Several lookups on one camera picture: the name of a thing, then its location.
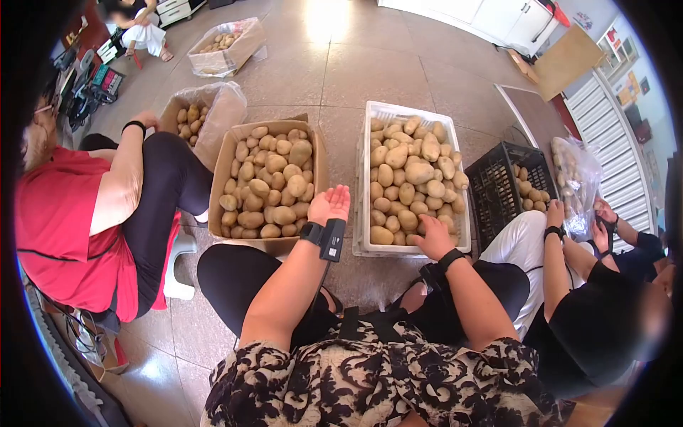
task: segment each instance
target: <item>white stool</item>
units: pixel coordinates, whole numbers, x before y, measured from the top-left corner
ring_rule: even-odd
[[[197,241],[195,238],[183,232],[178,232],[178,237],[176,237],[176,240],[173,242],[173,247],[171,248],[169,264],[166,267],[166,280],[164,283],[165,297],[189,301],[195,296],[194,286],[180,283],[173,272],[173,266],[176,264],[178,255],[195,252],[197,252]]]

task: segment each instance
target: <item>black plastic crate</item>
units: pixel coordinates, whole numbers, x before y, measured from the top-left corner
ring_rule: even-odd
[[[526,167],[527,180],[533,188],[545,190],[550,199],[557,199],[553,178],[541,150],[505,141],[495,146],[465,170],[470,180],[469,193],[480,253],[512,219],[524,212],[512,165]]]

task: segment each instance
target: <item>black leggings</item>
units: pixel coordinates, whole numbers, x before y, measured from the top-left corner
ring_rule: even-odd
[[[214,245],[202,254],[197,264],[201,292],[221,320],[239,336],[251,301],[281,262],[258,249],[237,245]],[[476,262],[475,270],[487,282],[514,320],[529,297],[529,280],[513,264]],[[448,286],[432,292],[422,307],[408,315],[429,342],[463,345],[466,336],[453,304]],[[318,293],[316,306],[299,322],[292,334],[292,348],[320,341],[339,320],[332,314],[326,299]]]
[[[117,147],[111,139],[94,133],[83,138],[80,150]],[[168,132],[154,133],[145,140],[142,165],[140,202],[122,224],[137,270],[136,317],[150,310],[159,292],[176,209],[192,215],[206,211],[213,180],[213,174],[192,153],[185,140]],[[115,298],[111,309],[115,309]]]

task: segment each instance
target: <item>red shirt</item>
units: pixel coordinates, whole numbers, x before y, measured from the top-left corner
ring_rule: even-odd
[[[100,180],[110,167],[87,152],[57,147],[53,161],[25,174],[16,190],[16,247],[26,274],[50,298],[103,312],[116,289],[116,314],[130,322],[138,309],[137,272],[121,227],[89,236]]]

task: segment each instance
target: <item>white pants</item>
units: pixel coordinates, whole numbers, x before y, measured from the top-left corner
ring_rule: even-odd
[[[135,17],[138,17],[143,11],[144,9],[140,9]],[[147,26],[133,25],[126,30],[121,37],[121,40],[123,41],[125,49],[127,49],[130,46],[130,42],[134,40],[136,49],[147,48],[150,55],[159,56],[161,55],[161,49],[164,47],[166,31],[158,27],[159,15],[151,13],[147,15],[147,19],[150,20],[151,24]]]
[[[527,334],[533,318],[543,304],[543,255],[545,242],[543,233],[546,229],[546,215],[537,210],[530,210],[517,216],[503,228],[479,257],[480,260],[496,264],[515,264],[527,273],[529,278],[529,298],[513,322],[519,339]],[[580,243],[584,249],[593,253],[589,243]],[[583,285],[584,281],[569,268],[567,277],[573,288]]]

